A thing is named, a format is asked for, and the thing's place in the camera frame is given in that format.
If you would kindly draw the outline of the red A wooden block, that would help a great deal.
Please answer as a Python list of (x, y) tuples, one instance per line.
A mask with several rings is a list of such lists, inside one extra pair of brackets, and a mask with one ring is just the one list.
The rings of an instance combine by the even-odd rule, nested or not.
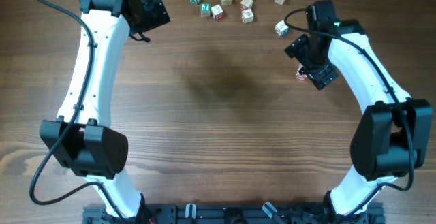
[(300, 70), (301, 70), (302, 68), (303, 68), (303, 65), (300, 64), (300, 65), (298, 66), (298, 70), (297, 70), (297, 72), (296, 72), (296, 78), (299, 79), (299, 80), (303, 80), (303, 81), (305, 81), (305, 80), (307, 79), (307, 76), (306, 76), (305, 74), (301, 74), (301, 73), (300, 73)]

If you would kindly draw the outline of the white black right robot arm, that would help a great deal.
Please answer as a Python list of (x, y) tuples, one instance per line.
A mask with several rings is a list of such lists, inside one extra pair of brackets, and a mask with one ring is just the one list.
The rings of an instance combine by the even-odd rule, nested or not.
[(362, 111), (350, 144), (352, 166), (324, 200), (326, 221), (351, 223), (381, 190), (395, 189), (397, 179), (407, 178), (402, 191), (411, 188), (424, 163), (433, 109), (396, 83), (361, 24), (339, 19), (332, 1), (316, 1), (304, 13), (307, 27), (286, 54), (299, 61), (299, 74), (317, 89), (343, 76)]

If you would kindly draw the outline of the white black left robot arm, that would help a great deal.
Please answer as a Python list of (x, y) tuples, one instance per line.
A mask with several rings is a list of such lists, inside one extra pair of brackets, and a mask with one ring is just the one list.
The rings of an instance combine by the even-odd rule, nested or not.
[(122, 49), (128, 39), (169, 22), (162, 0), (79, 0), (81, 38), (67, 95), (40, 137), (48, 156), (82, 177), (104, 205), (86, 208), (85, 223), (154, 223), (144, 196), (125, 169), (127, 138), (111, 129), (111, 99)]

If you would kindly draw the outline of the green J wooden block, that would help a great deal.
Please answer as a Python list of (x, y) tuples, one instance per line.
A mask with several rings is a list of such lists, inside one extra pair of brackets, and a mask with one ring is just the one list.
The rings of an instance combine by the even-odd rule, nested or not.
[(211, 5), (209, 3), (201, 3), (200, 4), (200, 15), (201, 15), (201, 17), (210, 17), (211, 16)]

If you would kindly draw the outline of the wooden block blue side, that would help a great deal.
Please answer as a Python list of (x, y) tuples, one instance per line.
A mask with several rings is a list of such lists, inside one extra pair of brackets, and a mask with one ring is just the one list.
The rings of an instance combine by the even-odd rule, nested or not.
[(290, 28), (285, 24), (283, 20), (275, 25), (275, 32), (277, 33), (278, 36), (281, 37), (288, 34), (289, 29)]

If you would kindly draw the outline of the wooden block red side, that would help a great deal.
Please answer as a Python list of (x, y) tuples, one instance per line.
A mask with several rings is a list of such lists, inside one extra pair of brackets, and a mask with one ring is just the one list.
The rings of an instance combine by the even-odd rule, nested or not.
[(214, 20), (222, 19), (224, 16), (224, 11), (219, 4), (215, 5), (211, 8), (211, 13), (212, 13)]

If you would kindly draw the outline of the wooden block red pattern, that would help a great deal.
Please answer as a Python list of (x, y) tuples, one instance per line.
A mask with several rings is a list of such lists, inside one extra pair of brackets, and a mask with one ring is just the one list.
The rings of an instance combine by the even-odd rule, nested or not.
[(253, 0), (242, 0), (240, 3), (240, 9), (241, 10), (248, 10), (251, 9), (253, 6)]

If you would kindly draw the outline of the wooden block red drawing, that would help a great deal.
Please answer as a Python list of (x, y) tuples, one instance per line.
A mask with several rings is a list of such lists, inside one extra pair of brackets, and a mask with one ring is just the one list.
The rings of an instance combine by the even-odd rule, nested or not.
[(253, 22), (254, 19), (253, 11), (251, 9), (243, 10), (241, 12), (241, 18), (245, 24)]

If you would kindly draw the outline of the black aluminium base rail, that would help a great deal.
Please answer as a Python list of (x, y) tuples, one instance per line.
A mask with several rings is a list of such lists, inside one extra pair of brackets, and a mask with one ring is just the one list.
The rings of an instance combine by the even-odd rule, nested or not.
[[(185, 206), (176, 204), (149, 204), (148, 210), (151, 212), (151, 220), (141, 220), (135, 222), (133, 218), (125, 218), (128, 223), (158, 223), (158, 224), (183, 224), (183, 223), (328, 223), (323, 219), (323, 208), (321, 203), (303, 202), (296, 204), (273, 205), (275, 210), (267, 210), (261, 205), (194, 205)], [(381, 203), (372, 203), (367, 207), (366, 212), (354, 219), (354, 222), (343, 223), (366, 223), (384, 224), (386, 218), (384, 207)], [(109, 214), (106, 207), (89, 206), (85, 207), (82, 213), (82, 223), (123, 223), (114, 214)]]

